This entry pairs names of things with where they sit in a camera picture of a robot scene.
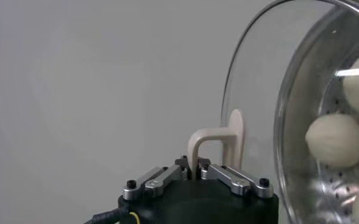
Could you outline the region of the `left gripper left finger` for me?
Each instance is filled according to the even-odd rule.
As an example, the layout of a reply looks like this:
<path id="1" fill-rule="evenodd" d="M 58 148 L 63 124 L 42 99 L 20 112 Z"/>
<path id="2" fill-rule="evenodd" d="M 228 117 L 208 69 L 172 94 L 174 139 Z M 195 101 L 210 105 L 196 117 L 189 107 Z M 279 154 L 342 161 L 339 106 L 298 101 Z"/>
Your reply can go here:
<path id="1" fill-rule="evenodd" d="M 159 197 L 173 181 L 187 179 L 188 159 L 187 156 L 181 156 L 170 167 L 155 167 L 136 180 L 127 180 L 123 187 L 123 199 L 135 201 L 145 193 L 151 197 Z"/>

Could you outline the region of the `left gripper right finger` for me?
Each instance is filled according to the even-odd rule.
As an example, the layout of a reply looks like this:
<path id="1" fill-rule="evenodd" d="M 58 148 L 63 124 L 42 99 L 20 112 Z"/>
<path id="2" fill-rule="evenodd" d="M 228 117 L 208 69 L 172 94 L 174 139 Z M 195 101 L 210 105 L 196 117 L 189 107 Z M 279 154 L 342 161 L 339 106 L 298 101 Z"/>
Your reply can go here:
<path id="1" fill-rule="evenodd" d="M 268 200 L 274 196 L 273 185 L 267 178 L 255 178 L 232 166 L 212 164 L 198 158 L 198 186 L 213 194 L 233 194 L 237 197 L 257 197 Z"/>

